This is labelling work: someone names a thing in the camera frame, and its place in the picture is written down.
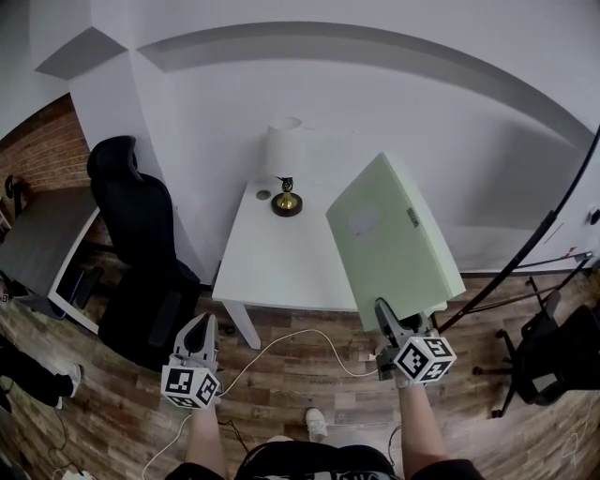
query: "white lampshade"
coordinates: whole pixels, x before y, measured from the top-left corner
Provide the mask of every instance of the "white lampshade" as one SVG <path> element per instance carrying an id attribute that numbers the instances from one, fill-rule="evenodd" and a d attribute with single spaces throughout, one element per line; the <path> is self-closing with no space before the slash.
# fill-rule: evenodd
<path id="1" fill-rule="evenodd" d="M 294 177 L 304 167 L 302 120 L 286 117 L 273 122 L 266 135 L 266 172 Z"/>

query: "office chair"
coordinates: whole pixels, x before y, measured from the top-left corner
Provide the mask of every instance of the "office chair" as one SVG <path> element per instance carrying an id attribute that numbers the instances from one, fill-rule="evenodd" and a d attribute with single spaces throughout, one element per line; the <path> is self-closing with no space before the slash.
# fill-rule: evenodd
<path id="1" fill-rule="evenodd" d="M 87 172 L 117 257 L 131 266 L 113 291 L 98 336 L 132 362 L 160 371 L 179 330 L 194 317 L 200 280 L 177 260 L 166 187 L 139 173 L 135 139 L 100 142 Z"/>
<path id="2" fill-rule="evenodd" d="M 504 330 L 496 333 L 503 338 L 510 358 L 510 368 L 482 369 L 475 367 L 473 375 L 511 375 L 512 381 L 501 410 L 492 418 L 504 416 L 515 393 L 528 404 L 547 406 L 568 390 L 600 390 L 600 322 L 585 306 L 577 308 L 558 326 L 554 312 L 561 294 L 553 291 L 542 300 L 533 285 L 541 311 L 521 329 L 523 337 L 518 348 Z"/>

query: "white sticker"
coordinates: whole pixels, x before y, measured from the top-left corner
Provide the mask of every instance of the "white sticker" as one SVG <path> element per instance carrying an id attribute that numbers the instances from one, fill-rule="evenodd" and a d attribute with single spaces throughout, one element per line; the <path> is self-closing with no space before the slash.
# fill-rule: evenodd
<path id="1" fill-rule="evenodd" d="M 373 230 L 381 221 L 382 216 L 377 208 L 364 207 L 354 212 L 348 221 L 348 226 L 352 235 L 360 236 Z"/>

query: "table lamp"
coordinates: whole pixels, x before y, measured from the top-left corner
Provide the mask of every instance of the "table lamp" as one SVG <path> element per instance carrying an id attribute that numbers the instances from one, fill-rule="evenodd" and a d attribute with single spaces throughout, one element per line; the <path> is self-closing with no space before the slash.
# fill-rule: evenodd
<path id="1" fill-rule="evenodd" d="M 304 166 L 302 120 L 286 117 L 273 122 L 266 136 L 266 171 L 281 180 L 282 192 L 273 197 L 271 208 L 280 217 L 302 211 L 302 198 L 292 193 L 293 177 Z"/>

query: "sneaker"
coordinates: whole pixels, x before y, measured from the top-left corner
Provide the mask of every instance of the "sneaker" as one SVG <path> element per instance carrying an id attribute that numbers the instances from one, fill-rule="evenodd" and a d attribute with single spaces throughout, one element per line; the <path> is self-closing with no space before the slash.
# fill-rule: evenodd
<path id="1" fill-rule="evenodd" d="M 82 382 L 82 366 L 75 364 L 67 375 L 73 382 L 73 393 L 70 395 L 70 397 L 73 398 L 77 393 L 80 383 Z"/>
<path id="2" fill-rule="evenodd" d="M 325 417 L 319 409 L 308 409 L 306 419 L 308 428 L 308 439 L 311 442 L 319 443 L 323 439 L 323 437 L 327 436 L 327 425 L 325 424 Z"/>

